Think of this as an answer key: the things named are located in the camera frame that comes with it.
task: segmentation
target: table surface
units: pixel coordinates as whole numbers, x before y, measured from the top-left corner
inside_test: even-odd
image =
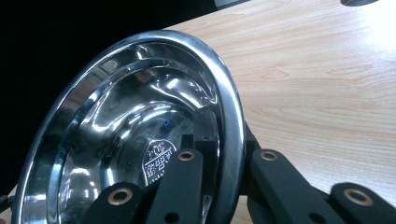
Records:
[[[168,29],[225,62],[262,147],[316,188],[354,182],[396,206],[395,11],[392,0],[255,0]],[[246,198],[233,223],[251,223]]]

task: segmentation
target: black plastic bracket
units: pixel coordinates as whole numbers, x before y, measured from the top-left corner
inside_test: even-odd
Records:
[[[213,108],[202,107],[193,113],[193,147],[204,157],[203,194],[213,195],[218,168],[219,125]]]
[[[104,189],[85,213],[81,224],[133,223],[143,198],[134,184],[121,182]]]
[[[329,203],[347,223],[396,223],[396,209],[372,190],[357,184],[334,185]]]
[[[3,195],[0,197],[0,213],[6,211],[8,208],[12,209],[12,204],[14,204],[14,196]]]
[[[204,158],[195,149],[172,154],[166,166],[148,224],[202,223],[202,176]]]
[[[344,223],[281,153],[254,151],[250,171],[277,223]]]

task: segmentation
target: black mount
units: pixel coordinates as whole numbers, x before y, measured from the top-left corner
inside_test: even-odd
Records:
[[[213,118],[194,118],[201,124],[183,135],[183,149],[172,154],[161,181],[144,190],[126,182],[106,188],[81,223],[203,223],[203,195],[214,191],[211,152],[219,137],[202,120]],[[312,187],[280,152],[262,149],[247,125],[246,137],[240,195],[247,195],[253,223],[396,223],[396,209],[373,191],[340,183],[329,195]]]

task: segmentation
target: hole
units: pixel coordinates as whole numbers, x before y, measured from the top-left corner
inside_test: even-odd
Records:
[[[113,192],[111,192],[107,197],[107,201],[113,205],[122,205],[131,200],[132,196],[133,194],[130,189],[120,188],[115,189]]]
[[[341,4],[346,7],[361,7],[369,5],[377,0],[341,0]]]
[[[270,151],[264,151],[261,153],[261,156],[263,159],[267,161],[276,161],[277,160],[277,155],[273,152]]]
[[[318,213],[310,213],[309,217],[311,218],[312,221],[315,223],[326,223],[326,219],[324,219],[323,216],[321,216]]]
[[[178,216],[178,213],[168,213],[165,216],[166,223],[178,223],[179,220],[180,217]]]
[[[127,195],[128,195],[128,194],[127,194],[126,192],[123,192],[123,191],[117,192],[117,193],[114,195],[114,199],[115,199],[115,200],[124,200],[124,199],[126,198]]]
[[[192,161],[192,159],[194,159],[194,157],[195,157],[195,155],[189,151],[181,152],[180,154],[178,154],[178,158],[181,161]]]
[[[371,206],[374,203],[370,196],[358,189],[345,189],[344,195],[353,203],[363,206]]]
[[[357,192],[351,192],[351,193],[350,193],[350,196],[351,196],[352,198],[358,200],[358,201],[361,201],[361,202],[366,201],[366,198],[365,198],[363,195],[361,195],[361,194],[359,194],[359,193],[357,193]]]

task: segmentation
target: metal bowl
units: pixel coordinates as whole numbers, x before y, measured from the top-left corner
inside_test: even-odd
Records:
[[[229,222],[244,160],[244,120],[219,56],[175,31],[133,35],[91,61],[65,89],[38,131],[17,189],[13,223],[76,223],[105,188],[144,189],[163,174],[156,150],[180,149],[192,114],[219,111],[216,186],[203,220]]]

